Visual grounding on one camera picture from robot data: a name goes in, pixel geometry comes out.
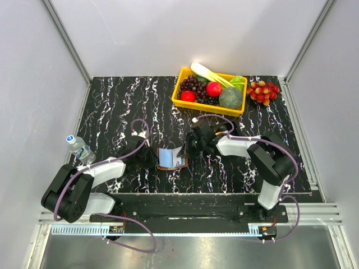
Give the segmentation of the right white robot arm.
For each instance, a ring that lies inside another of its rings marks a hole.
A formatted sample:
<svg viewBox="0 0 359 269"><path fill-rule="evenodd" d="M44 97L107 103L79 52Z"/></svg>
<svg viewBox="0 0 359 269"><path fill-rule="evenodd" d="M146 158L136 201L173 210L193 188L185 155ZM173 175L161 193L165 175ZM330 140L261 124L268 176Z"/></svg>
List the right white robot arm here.
<svg viewBox="0 0 359 269"><path fill-rule="evenodd" d="M177 157L193 159L201 152L251 160L263 182L250 214L263 222L274 217L286 185L299 172L292 151L276 134L243 137L234 121L214 126L204 120L194 123Z"/></svg>

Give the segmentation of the black card box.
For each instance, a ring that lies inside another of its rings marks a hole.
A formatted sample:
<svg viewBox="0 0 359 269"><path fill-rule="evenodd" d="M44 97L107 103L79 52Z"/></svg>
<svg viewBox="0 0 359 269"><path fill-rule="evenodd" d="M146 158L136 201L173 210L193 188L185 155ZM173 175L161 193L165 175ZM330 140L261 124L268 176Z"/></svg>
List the black card box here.
<svg viewBox="0 0 359 269"><path fill-rule="evenodd" d="M217 136L227 134L232 129L232 126L234 126L234 130L231 132L231 135L239 136L242 134L240 125L235 120L231 120L230 123L227 121L222 121L218 124L210 123L210 126Z"/></svg>

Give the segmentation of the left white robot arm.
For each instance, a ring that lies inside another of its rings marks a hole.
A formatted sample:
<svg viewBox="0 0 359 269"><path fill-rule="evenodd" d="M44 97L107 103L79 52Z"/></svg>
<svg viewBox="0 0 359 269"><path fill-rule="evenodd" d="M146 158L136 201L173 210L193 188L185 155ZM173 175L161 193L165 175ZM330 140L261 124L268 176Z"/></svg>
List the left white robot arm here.
<svg viewBox="0 0 359 269"><path fill-rule="evenodd" d="M133 133L127 146L116 157L89 166L65 164L43 194L41 206L56 214L56 220L68 223L82 215L100 213L108 221L121 217L120 200L109 193L93 193L92 189L118 179L136 169L156 166L158 159L143 131Z"/></svg>

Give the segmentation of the brown leather card holder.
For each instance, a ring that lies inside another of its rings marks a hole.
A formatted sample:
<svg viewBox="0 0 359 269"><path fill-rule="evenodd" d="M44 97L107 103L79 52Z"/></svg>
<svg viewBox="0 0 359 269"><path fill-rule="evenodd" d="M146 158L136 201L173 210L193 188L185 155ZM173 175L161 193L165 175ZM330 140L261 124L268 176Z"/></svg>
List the brown leather card holder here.
<svg viewBox="0 0 359 269"><path fill-rule="evenodd" d="M188 157L184 155L182 147L175 149L157 149L158 170L177 170L188 166Z"/></svg>

